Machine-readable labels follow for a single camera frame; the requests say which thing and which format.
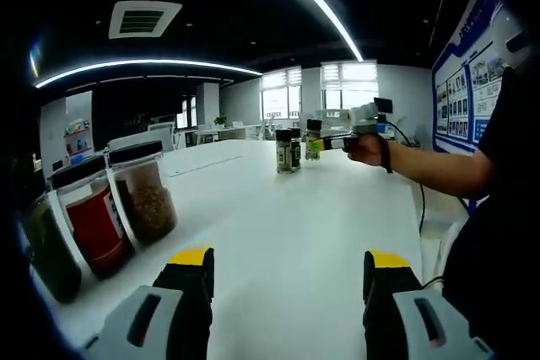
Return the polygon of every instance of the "seasoning bottle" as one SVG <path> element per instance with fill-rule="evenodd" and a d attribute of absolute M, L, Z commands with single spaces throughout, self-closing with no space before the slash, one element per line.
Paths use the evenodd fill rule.
<path fill-rule="evenodd" d="M 276 130 L 276 159 L 280 174 L 293 173 L 290 150 L 292 135 L 290 130 Z"/>
<path fill-rule="evenodd" d="M 122 227 L 105 158 L 96 156 L 55 172 L 51 186 L 57 190 L 67 225 L 83 258 L 97 277 L 114 274 L 132 254 Z"/>
<path fill-rule="evenodd" d="M 38 197 L 21 217 L 30 264 L 56 301 L 71 303 L 81 283 L 81 270 L 75 263 L 58 228 L 47 194 Z"/>
<path fill-rule="evenodd" d="M 307 121 L 307 143 L 305 148 L 305 158 L 307 160 L 319 160 L 321 158 L 321 153 L 317 151 L 311 151 L 308 147 L 310 141 L 315 141 L 316 139 L 321 138 L 321 127 L 322 121 L 320 120 L 309 120 Z"/>
<path fill-rule="evenodd" d="M 291 140 L 290 140 L 290 155 L 291 155 L 291 166 L 293 170 L 296 171 L 300 169 L 300 160 L 302 157 L 302 147 L 300 143 L 300 129 L 291 128 Z"/>
<path fill-rule="evenodd" d="M 161 141 L 109 152 L 109 165 L 129 225 L 143 244 L 163 238 L 176 226 L 176 211 L 159 176 Z"/>

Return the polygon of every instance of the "poster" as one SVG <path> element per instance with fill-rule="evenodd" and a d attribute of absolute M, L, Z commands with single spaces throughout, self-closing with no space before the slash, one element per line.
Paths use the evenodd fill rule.
<path fill-rule="evenodd" d="M 446 81 L 448 89 L 448 135 L 467 140 L 469 100 L 465 69 L 462 67 Z"/>
<path fill-rule="evenodd" d="M 493 46 L 486 48 L 469 65 L 474 119 L 472 141 L 478 143 L 497 104 L 506 65 L 494 51 Z"/>
<path fill-rule="evenodd" d="M 448 133 L 448 91 L 447 83 L 437 86 L 437 133 Z"/>

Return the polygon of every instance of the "jar lid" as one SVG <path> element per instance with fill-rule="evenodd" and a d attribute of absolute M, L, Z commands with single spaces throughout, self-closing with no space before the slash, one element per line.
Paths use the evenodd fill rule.
<path fill-rule="evenodd" d="M 307 129 L 310 131 L 320 131 L 322 128 L 321 120 L 310 120 L 307 121 Z"/>
<path fill-rule="evenodd" d="M 299 128 L 291 128 L 290 131 L 292 132 L 293 138 L 300 138 Z"/>
<path fill-rule="evenodd" d="M 72 164 L 53 173 L 51 176 L 51 185 L 53 189 L 59 189 L 104 169 L 105 158 L 103 156 L 94 156 L 93 158 L 85 159 L 78 164 Z"/>
<path fill-rule="evenodd" d="M 290 142 L 293 137 L 293 132 L 290 130 L 276 130 L 276 141 Z"/>
<path fill-rule="evenodd" d="M 161 141 L 138 143 L 137 145 L 130 145 L 129 147 L 109 152 L 109 163 L 122 164 L 124 162 L 129 162 L 130 160 L 145 158 L 162 151 L 163 145 L 161 144 Z"/>

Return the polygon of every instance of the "ceiling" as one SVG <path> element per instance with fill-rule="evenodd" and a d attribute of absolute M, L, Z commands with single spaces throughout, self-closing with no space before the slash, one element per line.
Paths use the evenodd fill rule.
<path fill-rule="evenodd" d="M 29 65 L 29 83 L 93 63 L 134 58 L 217 62 L 258 72 L 354 58 L 312 0 L 155 0 L 182 5 L 162 36 L 110 40 L 111 12 L 118 1 L 125 0 L 32 0 L 19 5 L 24 22 L 13 31 L 25 52 L 32 53 L 39 73 L 36 78 Z M 364 59 L 415 67 L 433 65 L 468 0 L 445 0 L 437 20 L 440 1 L 326 0 Z M 253 78 L 206 67 L 133 65 L 87 71 L 40 91 L 57 93 L 96 80 L 146 74 L 236 82 Z"/>

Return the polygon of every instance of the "air vent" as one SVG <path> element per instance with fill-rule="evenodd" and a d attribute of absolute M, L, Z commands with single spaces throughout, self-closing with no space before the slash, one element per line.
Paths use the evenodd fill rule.
<path fill-rule="evenodd" d="M 181 8 L 168 2 L 118 2 L 112 10 L 109 38 L 160 37 Z"/>

